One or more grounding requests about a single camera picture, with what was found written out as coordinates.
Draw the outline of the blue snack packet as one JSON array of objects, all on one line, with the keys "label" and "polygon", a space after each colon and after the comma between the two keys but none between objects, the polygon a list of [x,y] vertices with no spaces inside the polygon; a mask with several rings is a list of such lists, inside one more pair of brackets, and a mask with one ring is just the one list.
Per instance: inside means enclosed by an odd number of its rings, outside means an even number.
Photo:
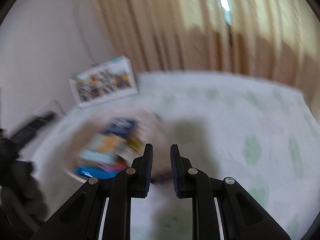
[{"label": "blue snack packet", "polygon": [[99,168],[88,167],[88,166],[78,166],[75,168],[74,172],[82,177],[93,178],[96,177],[98,179],[110,179],[115,177],[118,172],[107,172]]}]

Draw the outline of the navy soda cracker pack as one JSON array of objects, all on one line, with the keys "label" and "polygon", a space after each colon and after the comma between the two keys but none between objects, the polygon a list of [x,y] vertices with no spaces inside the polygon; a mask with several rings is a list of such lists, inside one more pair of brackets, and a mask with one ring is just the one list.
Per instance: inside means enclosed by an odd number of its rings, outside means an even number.
[{"label": "navy soda cracker pack", "polygon": [[135,132],[138,121],[133,118],[113,118],[93,135],[79,158],[86,165],[106,166],[120,161],[128,163],[138,156],[140,141]]}]

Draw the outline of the pink plastic basket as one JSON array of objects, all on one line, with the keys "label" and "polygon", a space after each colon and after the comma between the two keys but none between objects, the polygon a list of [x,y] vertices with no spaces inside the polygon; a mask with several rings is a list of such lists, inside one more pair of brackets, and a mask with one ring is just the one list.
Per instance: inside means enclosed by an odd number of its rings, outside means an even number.
[{"label": "pink plastic basket", "polygon": [[159,115],[147,108],[103,110],[71,135],[63,150],[63,169],[80,182],[92,175],[85,168],[93,168],[100,177],[118,172],[143,154],[161,123]]}]

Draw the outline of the green patterned tablecloth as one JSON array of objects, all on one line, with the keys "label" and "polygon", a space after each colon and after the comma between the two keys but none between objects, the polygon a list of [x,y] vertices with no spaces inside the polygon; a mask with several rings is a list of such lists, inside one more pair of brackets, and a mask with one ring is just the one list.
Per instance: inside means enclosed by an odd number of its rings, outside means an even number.
[{"label": "green patterned tablecloth", "polygon": [[144,73],[139,94],[74,108],[33,156],[49,213],[82,184],[65,159],[111,115],[154,117],[153,174],[170,171],[170,146],[208,176],[233,177],[283,227],[302,238],[319,214],[319,123],[302,92],[275,82],[220,73]]}]

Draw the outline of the photo calendar card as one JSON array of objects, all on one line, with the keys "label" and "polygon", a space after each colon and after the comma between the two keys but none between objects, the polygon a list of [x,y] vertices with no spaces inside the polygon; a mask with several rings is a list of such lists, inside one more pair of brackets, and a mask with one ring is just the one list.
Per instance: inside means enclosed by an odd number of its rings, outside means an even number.
[{"label": "photo calendar card", "polygon": [[131,60],[120,56],[69,80],[76,106],[86,109],[138,94]]}]

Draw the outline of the beige curtain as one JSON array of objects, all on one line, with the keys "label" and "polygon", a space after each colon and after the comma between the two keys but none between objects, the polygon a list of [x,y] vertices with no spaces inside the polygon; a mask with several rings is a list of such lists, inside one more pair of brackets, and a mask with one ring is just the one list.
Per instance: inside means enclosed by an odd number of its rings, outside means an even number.
[{"label": "beige curtain", "polygon": [[313,96],[319,20],[306,0],[94,0],[135,71],[219,70]]}]

